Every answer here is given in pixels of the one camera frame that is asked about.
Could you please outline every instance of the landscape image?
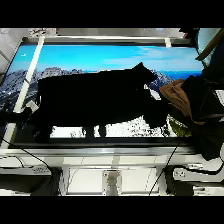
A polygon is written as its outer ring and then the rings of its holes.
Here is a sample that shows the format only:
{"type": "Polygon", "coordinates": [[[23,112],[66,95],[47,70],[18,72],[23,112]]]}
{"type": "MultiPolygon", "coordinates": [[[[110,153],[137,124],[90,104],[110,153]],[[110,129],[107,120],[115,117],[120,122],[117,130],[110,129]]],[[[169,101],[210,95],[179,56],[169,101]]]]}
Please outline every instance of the landscape image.
{"type": "MultiPolygon", "coordinates": [[[[0,86],[0,106],[10,101],[12,111],[18,99],[36,45],[20,46],[0,86]]],[[[138,63],[154,70],[157,80],[145,84],[153,97],[160,99],[159,88],[173,80],[200,75],[202,63],[197,52],[187,47],[115,46],[115,45],[44,45],[35,69],[24,106],[36,98],[38,80],[50,76],[75,75],[102,70],[130,69],[138,63]]],[[[99,127],[94,136],[100,137],[99,127]]],[[[168,116],[167,124],[150,129],[142,117],[129,122],[108,124],[106,137],[174,137],[181,136],[182,124],[168,116]]],[[[54,127],[51,137],[85,137],[82,127],[54,127]]]]}

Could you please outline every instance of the metal bracket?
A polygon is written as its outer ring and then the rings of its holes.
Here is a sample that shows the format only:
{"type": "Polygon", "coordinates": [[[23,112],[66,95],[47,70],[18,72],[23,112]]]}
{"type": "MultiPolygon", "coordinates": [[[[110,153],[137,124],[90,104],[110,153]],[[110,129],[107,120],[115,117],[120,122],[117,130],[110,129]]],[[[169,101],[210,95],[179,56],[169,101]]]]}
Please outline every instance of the metal bracket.
{"type": "Polygon", "coordinates": [[[122,193],[120,170],[104,170],[102,176],[102,193],[104,196],[119,196],[122,193]]]}

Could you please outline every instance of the sky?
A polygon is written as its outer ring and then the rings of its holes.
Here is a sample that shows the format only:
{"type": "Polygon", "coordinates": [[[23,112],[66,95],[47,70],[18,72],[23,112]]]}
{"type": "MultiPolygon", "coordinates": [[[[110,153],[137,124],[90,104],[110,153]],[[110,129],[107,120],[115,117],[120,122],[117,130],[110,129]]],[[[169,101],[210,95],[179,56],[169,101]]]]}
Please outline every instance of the sky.
{"type": "MultiPolygon", "coordinates": [[[[36,45],[20,46],[8,73],[28,70],[36,45]]],[[[194,48],[115,45],[44,45],[37,70],[114,70],[132,68],[140,62],[156,71],[201,71],[194,48]]]]}

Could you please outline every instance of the blue sky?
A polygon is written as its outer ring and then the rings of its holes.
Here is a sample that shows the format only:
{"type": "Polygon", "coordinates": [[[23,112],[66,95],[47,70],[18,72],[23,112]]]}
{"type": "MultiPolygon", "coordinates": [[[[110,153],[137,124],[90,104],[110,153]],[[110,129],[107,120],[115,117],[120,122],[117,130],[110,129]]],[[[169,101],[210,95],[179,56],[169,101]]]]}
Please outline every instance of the blue sky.
{"type": "MultiPolygon", "coordinates": [[[[36,46],[21,46],[8,73],[27,70],[36,46]]],[[[132,68],[139,62],[157,71],[201,71],[194,48],[109,45],[44,45],[37,70],[49,67],[72,70],[113,70],[132,68]]]]}

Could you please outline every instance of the brown cloth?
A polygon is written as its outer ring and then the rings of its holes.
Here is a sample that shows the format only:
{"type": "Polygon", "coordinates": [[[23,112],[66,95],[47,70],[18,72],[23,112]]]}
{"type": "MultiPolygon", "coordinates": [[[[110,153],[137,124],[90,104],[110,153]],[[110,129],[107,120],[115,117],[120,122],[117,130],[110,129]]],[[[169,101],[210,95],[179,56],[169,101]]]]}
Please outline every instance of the brown cloth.
{"type": "MultiPolygon", "coordinates": [[[[185,117],[192,119],[190,101],[187,94],[182,90],[181,86],[184,83],[184,79],[178,79],[172,83],[160,87],[161,94],[168,99],[173,106],[182,111],[185,117]]],[[[205,122],[194,122],[195,124],[202,125],[205,122]]]]}

